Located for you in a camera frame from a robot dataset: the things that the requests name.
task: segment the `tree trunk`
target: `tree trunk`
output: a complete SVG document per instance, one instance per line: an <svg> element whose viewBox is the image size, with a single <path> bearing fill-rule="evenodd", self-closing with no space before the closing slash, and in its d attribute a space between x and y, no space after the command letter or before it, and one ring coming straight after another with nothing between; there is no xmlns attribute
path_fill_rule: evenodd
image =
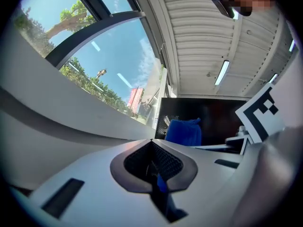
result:
<svg viewBox="0 0 303 227"><path fill-rule="evenodd" d="M47 38L50 39L63 30L75 27L78 24L79 19L85 18L86 15L86 12L81 13L54 25L50 30L46 31Z"/></svg>

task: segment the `ceiling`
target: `ceiling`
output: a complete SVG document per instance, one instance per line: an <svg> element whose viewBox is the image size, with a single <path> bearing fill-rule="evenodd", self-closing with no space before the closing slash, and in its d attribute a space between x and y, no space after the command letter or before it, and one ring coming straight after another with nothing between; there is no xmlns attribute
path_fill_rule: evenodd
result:
<svg viewBox="0 0 303 227"><path fill-rule="evenodd" d="M250 98L275 73L281 75L292 56L292 36L277 7L235 20L223 16L211 0L149 4L178 96ZM215 86L224 60L231 62L229 70Z"/></svg>

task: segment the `black and white marker board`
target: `black and white marker board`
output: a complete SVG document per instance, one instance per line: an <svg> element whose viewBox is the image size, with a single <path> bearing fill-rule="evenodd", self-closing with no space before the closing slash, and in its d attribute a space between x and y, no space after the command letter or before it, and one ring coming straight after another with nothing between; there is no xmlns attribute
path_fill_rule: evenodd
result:
<svg viewBox="0 0 303 227"><path fill-rule="evenodd" d="M274 85L267 83L251 100L236 111L254 143L281 131L285 124L270 94Z"/></svg>

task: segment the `blue fabric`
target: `blue fabric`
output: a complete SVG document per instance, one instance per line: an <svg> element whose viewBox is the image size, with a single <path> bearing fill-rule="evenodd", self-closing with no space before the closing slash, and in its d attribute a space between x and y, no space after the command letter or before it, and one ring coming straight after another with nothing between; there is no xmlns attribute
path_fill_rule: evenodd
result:
<svg viewBox="0 0 303 227"><path fill-rule="evenodd" d="M202 142L202 132L198 125L200 121L200 118L188 121L170 121L165 140L183 146L200 146ZM160 174L158 174L157 185L161 192L168 191L166 183Z"/></svg>

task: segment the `blue sky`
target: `blue sky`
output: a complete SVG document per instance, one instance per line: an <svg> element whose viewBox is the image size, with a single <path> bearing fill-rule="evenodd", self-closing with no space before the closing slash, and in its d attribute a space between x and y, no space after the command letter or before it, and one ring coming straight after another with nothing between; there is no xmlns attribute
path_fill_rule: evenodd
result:
<svg viewBox="0 0 303 227"><path fill-rule="evenodd" d="M60 13L70 9L77 0L22 0L24 10L31 8L29 17L42 24L45 31L60 22ZM127 0L103 0L111 13L130 11ZM72 35L62 31L50 41L55 45ZM100 48L98 51L92 41ZM101 69L107 74L100 81L114 90L123 100L128 101L131 88L146 86L149 73L154 65L154 54L145 30L139 19L118 25L88 42L74 56L79 59L85 72L95 77ZM120 73L128 82L121 80Z"/></svg>

